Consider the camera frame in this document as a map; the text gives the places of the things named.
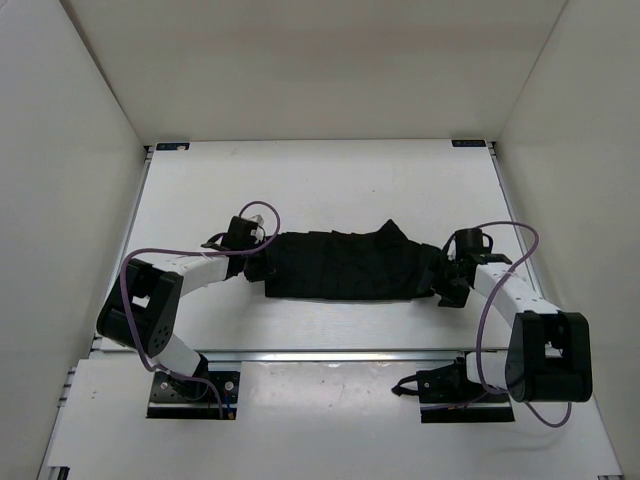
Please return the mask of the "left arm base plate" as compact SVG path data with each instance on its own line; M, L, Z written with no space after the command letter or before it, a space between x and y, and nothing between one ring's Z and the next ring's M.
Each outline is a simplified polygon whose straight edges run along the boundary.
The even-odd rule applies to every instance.
M221 420L237 418L241 370L239 364L209 364L211 388L200 382L181 382L156 372L151 384L146 417L171 420Z

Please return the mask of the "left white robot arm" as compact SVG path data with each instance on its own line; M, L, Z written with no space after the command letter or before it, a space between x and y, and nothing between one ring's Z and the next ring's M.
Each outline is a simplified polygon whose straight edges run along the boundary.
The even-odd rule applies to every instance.
M170 253L156 264L137 257L125 261L99 313L97 332L174 377L185 397L203 395L209 385L207 361L174 333L179 301L239 275L251 252L269 241L263 224L259 215L234 216L226 232L193 255Z

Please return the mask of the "black pleated skirt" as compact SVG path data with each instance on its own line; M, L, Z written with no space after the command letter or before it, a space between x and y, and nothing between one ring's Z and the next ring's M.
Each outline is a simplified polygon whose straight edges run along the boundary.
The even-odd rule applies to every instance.
M396 301L428 297L429 269L441 249L409 239L388 220L365 234L286 232L249 257L250 282L264 283L270 298Z

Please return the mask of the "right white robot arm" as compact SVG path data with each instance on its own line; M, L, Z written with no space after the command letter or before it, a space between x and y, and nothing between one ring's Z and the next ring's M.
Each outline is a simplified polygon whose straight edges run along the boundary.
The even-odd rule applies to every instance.
M481 227L454 232L435 266L432 290L438 305L463 308L471 292L485 298L474 350L448 376L449 391L471 400L483 388L507 393L516 402L584 403L593 392L590 331L586 318L545 300L516 269L533 253L513 262L493 251ZM510 327L508 348L482 348L488 314L496 310Z

